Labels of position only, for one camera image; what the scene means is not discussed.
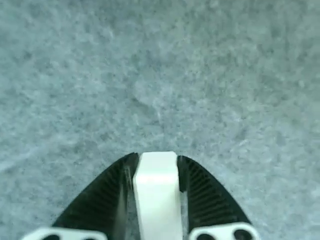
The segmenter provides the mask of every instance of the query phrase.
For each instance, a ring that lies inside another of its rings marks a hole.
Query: gray carpet
[[[0,239],[171,150],[264,240],[319,240],[319,22],[318,0],[0,0]]]

